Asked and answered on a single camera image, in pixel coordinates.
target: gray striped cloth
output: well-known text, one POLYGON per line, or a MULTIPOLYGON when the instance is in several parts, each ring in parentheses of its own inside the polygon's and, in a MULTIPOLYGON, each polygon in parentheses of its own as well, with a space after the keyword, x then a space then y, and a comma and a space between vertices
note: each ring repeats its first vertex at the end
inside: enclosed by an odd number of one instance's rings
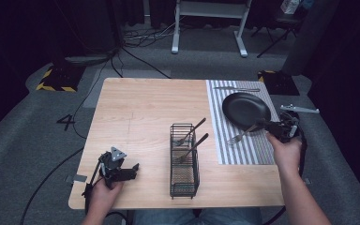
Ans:
POLYGON ((228 145, 227 141, 237 134, 243 132, 242 129, 234 126, 228 121, 221 110, 221 104, 226 96, 232 94, 234 90, 214 89, 216 86, 233 86, 239 88, 260 88, 260 92, 249 92, 261 98, 271 111, 271 120, 279 121, 277 112, 273 106, 270 96, 263 82, 239 82, 239 81, 215 81, 207 80, 207 94, 209 97, 210 113, 215 131, 217 157, 219 164, 226 165, 273 165, 273 147, 265 137, 265 131, 259 130, 246 135, 241 142, 228 145))

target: black wire rack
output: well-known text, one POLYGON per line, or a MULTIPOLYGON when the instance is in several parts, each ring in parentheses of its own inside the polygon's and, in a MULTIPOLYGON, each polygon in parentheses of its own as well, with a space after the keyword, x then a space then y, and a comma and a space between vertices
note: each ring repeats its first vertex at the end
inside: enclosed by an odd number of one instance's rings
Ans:
POLYGON ((192 150, 195 144, 195 131, 186 135, 194 128, 192 124, 173 124, 171 126, 171 197, 190 197, 197 194, 200 185, 198 168, 198 151, 192 150), (185 138, 182 144, 178 141, 185 138))

